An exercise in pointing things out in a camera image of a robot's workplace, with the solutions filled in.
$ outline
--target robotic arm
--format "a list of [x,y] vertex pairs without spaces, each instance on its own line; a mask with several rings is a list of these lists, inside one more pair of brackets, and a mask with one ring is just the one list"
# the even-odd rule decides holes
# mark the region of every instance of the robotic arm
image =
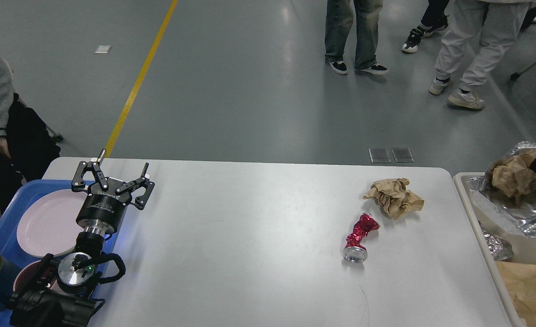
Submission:
[[[125,265],[118,254],[102,251],[105,238],[118,232],[129,205],[143,210],[155,186],[147,174],[148,163],[136,180],[123,182],[106,177],[100,163],[106,153],[102,149],[98,158],[81,161],[72,180],[74,192],[85,192],[87,197],[76,217],[83,231],[76,238],[72,253],[61,260],[46,254],[38,271],[25,286],[16,290],[8,303],[13,310],[10,324],[24,327],[86,327],[92,315],[104,304],[103,299],[91,298],[98,284],[118,281],[125,274]],[[95,182],[86,185],[84,176],[92,172]],[[132,193],[144,188],[143,195]],[[98,265],[114,261],[118,273],[112,277],[102,277]],[[50,289],[58,282],[62,292]]]

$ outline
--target black sneaker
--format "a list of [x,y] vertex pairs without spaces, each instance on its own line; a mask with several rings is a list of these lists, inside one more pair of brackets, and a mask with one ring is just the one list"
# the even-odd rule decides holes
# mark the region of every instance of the black sneaker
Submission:
[[388,73],[388,68],[381,64],[374,64],[371,67],[365,69],[359,69],[361,72],[371,73],[373,75],[384,75]]
[[446,16],[445,14],[442,14],[442,15],[438,18],[438,21],[435,23],[435,25],[433,25],[433,26],[431,27],[431,29],[429,29],[429,31],[426,31],[426,32],[423,34],[423,37],[430,37],[431,35],[433,35],[433,32],[443,31],[443,30],[446,29],[448,26],[449,26],[449,24],[447,23],[447,16]]
[[346,69],[346,64],[342,60],[329,62],[328,64],[330,65],[330,68],[339,75],[346,75],[349,72],[349,70]]
[[415,29],[412,29],[409,32],[409,37],[407,38],[407,41],[405,41],[405,44],[401,46],[401,51],[407,54],[413,54],[417,52],[417,49],[419,48],[419,43],[421,43],[421,40],[423,40],[424,33],[425,31],[419,29],[419,27],[415,27]]

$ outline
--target pink plate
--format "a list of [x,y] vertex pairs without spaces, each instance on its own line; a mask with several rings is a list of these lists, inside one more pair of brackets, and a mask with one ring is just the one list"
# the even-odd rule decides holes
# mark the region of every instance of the pink plate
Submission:
[[72,251],[77,235],[83,231],[76,217],[86,196],[84,192],[59,190],[32,204],[17,225],[17,242],[22,250],[37,258]]

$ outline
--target person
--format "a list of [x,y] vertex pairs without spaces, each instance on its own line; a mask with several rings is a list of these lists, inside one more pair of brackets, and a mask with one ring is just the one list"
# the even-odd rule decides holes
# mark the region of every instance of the person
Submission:
[[14,93],[12,73],[0,58],[0,211],[4,213],[22,179],[40,179],[60,147],[46,124]]
[[427,9],[425,9],[425,13],[421,17],[421,22],[417,27],[411,29],[407,41],[401,46],[402,52],[407,54],[417,52],[423,38],[430,37],[435,32],[443,31],[449,26],[445,14],[448,4],[449,0],[429,0]]
[[[375,54],[379,39],[379,12],[382,7],[383,0],[354,0],[357,16],[355,70],[376,75],[388,73],[388,68],[377,63]],[[328,0],[324,37],[325,59],[332,70],[340,75],[346,75],[348,72],[343,55],[352,25],[353,11],[350,0]]]
[[440,95],[451,84],[451,75],[459,68],[467,43],[481,31],[479,50],[463,73],[459,88],[448,102],[467,109],[481,110],[485,101],[475,91],[487,74],[498,65],[506,51],[516,43],[520,27],[532,0],[456,0],[449,31],[435,62],[436,78],[429,87]]

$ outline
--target crumpled paper bag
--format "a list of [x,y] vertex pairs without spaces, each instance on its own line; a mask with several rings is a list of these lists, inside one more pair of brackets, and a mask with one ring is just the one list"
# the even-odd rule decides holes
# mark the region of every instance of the crumpled paper bag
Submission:
[[496,261],[518,316],[536,327],[536,265]]
[[516,203],[536,186],[536,149],[500,162],[492,171],[492,186]]
[[407,185],[407,178],[378,180],[372,184],[371,190],[363,199],[374,198],[390,218],[398,219],[403,213],[420,211],[425,203],[419,195],[408,191]]

